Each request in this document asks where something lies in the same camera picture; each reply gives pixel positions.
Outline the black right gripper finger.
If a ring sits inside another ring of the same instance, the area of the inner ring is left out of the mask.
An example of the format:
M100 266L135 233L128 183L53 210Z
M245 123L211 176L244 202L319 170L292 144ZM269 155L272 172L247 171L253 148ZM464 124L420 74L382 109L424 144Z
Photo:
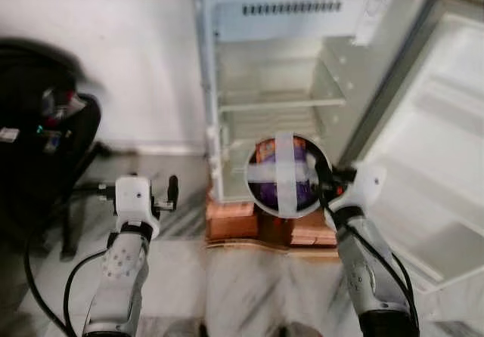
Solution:
M314 159L315 174L317 175L319 190L321 192L334 192L337 188L332 168L324 154L317 144L312 144L312 158Z

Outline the white fridge door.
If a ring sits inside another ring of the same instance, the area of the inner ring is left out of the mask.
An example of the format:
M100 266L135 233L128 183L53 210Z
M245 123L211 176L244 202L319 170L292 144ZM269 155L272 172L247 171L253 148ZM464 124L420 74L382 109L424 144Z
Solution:
M421 293L483 271L484 23L480 0L433 0L363 147L369 207Z

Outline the clear glass fridge shelf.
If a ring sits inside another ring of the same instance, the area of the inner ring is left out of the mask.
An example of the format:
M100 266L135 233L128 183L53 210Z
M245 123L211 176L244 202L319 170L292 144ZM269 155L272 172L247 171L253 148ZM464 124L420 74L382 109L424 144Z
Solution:
M307 107L345 106L341 91L223 91L218 97L220 112Z

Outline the round clear taped food container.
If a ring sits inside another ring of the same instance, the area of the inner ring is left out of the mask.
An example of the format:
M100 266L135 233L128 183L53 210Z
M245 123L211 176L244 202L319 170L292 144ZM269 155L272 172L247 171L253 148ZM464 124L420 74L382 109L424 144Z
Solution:
M279 218L300 218L321 207L312 144L309 137L291 131L255 142L244 157L243 175L257 207Z

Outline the black bag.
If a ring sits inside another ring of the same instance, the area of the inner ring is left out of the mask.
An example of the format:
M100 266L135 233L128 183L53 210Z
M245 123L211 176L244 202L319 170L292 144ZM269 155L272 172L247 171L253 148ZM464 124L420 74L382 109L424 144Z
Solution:
M101 106L80 91L79 58L26 38L0 38L0 243L38 253L37 237L66 218L90 164Z

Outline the white single-door fridge body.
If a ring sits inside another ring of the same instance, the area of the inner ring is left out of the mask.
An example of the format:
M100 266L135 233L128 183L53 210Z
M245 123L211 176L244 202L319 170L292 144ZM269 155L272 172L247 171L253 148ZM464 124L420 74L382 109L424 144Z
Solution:
M262 139L233 139L218 109L223 91L341 91L345 106L314 110L309 137L333 164L345 153L402 51L426 0L196 0L210 195L250 198L243 161Z

